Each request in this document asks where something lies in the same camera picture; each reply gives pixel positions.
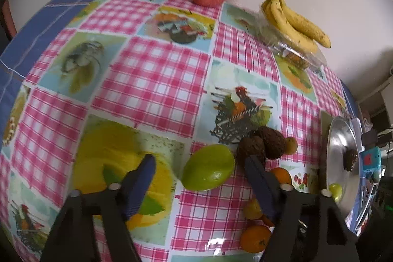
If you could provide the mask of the green apple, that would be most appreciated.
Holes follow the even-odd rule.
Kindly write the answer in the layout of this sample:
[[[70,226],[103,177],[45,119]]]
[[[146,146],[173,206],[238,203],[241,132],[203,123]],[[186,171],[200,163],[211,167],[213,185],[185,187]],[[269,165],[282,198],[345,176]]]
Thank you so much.
[[[194,192],[212,190],[227,181],[234,169],[235,157],[227,146],[205,146],[186,162],[181,183],[186,190]]]
[[[343,188],[339,183],[331,183],[328,186],[328,190],[332,194],[332,197],[335,202],[339,202],[343,195]]]

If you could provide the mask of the orange tangerine bottom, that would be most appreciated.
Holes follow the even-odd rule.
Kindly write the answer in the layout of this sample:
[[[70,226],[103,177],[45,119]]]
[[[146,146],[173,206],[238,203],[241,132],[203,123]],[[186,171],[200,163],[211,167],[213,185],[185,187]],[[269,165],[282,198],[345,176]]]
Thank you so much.
[[[240,247],[248,253],[260,253],[267,248],[272,232],[265,225],[253,225],[240,236]]]

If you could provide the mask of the orange tangerine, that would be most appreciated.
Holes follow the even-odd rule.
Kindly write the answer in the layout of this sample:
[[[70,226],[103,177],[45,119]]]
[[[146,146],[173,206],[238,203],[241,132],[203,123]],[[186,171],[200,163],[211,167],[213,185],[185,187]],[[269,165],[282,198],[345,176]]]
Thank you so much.
[[[270,173],[278,180],[279,184],[287,183],[292,184],[292,178],[289,172],[282,167],[275,167],[270,170]]]
[[[248,253],[260,253],[267,248],[272,232],[265,225],[253,225],[240,236],[240,247]]]

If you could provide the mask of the orange tangerine top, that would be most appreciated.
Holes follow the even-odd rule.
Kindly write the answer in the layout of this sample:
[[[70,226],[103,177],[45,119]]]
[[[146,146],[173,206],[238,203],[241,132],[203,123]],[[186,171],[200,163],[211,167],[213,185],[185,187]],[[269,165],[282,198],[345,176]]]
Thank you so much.
[[[287,183],[292,184],[292,178],[289,172],[282,167],[275,167],[270,170],[270,173],[278,180],[279,184]]]

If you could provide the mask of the small yellow-green fruit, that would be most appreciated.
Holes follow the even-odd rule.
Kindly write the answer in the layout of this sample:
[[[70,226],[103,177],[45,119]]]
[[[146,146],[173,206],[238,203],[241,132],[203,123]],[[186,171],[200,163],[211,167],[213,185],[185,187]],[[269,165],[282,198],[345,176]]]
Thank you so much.
[[[250,199],[243,208],[244,217],[247,220],[258,220],[262,218],[263,211],[258,200],[254,197]]]

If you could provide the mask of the small olive kiwi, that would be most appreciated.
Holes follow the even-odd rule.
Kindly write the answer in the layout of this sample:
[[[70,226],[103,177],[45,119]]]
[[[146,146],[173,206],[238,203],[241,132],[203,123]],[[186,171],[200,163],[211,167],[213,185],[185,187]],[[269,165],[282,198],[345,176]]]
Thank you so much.
[[[298,142],[294,137],[287,137],[284,139],[284,153],[286,155],[293,155],[297,152]]]

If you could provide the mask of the large dark brown avocado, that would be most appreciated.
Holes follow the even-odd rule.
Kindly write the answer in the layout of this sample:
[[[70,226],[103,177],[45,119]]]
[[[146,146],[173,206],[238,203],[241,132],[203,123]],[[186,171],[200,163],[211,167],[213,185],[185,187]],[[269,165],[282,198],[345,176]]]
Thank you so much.
[[[347,150],[343,154],[343,167],[346,171],[351,172],[358,159],[358,152],[354,149]]]

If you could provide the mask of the dark wrinkled fruit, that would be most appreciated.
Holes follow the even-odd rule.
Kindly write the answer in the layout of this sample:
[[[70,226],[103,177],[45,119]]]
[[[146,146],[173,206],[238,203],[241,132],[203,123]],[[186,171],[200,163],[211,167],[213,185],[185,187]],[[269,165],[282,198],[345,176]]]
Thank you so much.
[[[249,137],[258,136],[265,146],[265,156],[270,160],[279,159],[285,151],[285,137],[278,131],[268,126],[260,126],[248,133]]]

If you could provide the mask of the round dark brown fruit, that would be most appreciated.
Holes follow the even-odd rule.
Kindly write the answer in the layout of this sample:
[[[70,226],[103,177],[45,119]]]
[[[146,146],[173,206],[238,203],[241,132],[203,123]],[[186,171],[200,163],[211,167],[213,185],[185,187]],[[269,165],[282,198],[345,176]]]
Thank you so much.
[[[244,168],[245,160],[250,156],[256,156],[262,166],[266,165],[265,144],[259,136],[244,137],[237,145],[236,160],[241,168]]]

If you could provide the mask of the teal toy box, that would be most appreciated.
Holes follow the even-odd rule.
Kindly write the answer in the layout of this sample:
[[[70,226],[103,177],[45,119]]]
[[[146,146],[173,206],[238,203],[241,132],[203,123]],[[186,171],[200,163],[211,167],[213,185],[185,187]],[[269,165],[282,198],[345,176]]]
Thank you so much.
[[[378,146],[360,152],[360,177],[372,179],[374,183],[380,181],[382,169],[381,151]]]

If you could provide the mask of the large steel plate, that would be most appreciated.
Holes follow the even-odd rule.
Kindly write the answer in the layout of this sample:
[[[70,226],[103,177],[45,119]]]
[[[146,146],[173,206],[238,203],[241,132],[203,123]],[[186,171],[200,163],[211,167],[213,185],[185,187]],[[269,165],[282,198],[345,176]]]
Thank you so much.
[[[355,135],[341,116],[333,118],[326,141],[325,185],[337,199],[344,218],[354,207],[360,184],[360,167]]]

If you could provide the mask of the clear plastic fruit tray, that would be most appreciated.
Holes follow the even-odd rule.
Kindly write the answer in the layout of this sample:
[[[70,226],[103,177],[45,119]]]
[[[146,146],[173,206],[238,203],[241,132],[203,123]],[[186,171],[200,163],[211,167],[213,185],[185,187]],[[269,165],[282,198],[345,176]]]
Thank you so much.
[[[316,54],[304,53],[296,48],[276,27],[271,25],[265,13],[260,11],[255,14],[255,30],[259,41],[271,50],[274,54],[288,60],[300,69],[310,69],[315,71],[327,65],[327,61],[322,51],[318,48]]]

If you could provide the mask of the checkered fruit-print tablecloth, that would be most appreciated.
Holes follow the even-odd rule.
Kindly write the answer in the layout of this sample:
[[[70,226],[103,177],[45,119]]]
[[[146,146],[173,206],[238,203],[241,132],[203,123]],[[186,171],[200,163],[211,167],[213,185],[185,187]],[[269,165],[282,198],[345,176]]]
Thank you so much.
[[[321,130],[347,114],[328,67],[272,54],[253,16],[228,3],[52,0],[1,54],[1,226],[23,261],[38,261],[70,190],[102,190],[152,153],[156,174],[128,222],[142,260],[254,261],[239,245],[243,173],[190,192],[183,163],[267,125],[298,143],[267,168],[311,192]]]

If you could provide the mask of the yellow banana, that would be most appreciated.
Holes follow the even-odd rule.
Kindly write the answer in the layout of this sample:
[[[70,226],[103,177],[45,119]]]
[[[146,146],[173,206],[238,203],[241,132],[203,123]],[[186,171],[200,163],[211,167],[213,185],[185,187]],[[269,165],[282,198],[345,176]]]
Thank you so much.
[[[304,53],[317,53],[318,46],[316,43],[298,32],[289,23],[280,4],[280,0],[265,0],[260,8],[265,13],[267,20],[285,35],[296,49]]]
[[[331,47],[328,35],[320,27],[303,17],[301,14],[293,11],[286,4],[285,0],[280,0],[280,2],[286,19],[298,32],[318,42],[325,48],[329,49]]]

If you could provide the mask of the lower yellow banana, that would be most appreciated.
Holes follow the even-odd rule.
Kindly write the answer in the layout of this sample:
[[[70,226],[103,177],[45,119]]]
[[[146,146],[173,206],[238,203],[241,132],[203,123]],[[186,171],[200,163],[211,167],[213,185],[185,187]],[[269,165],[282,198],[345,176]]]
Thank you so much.
[[[265,0],[260,8],[265,13],[267,20],[285,35],[296,49],[304,53],[317,53],[318,46],[316,43],[298,32],[289,23],[280,4],[280,0]]]

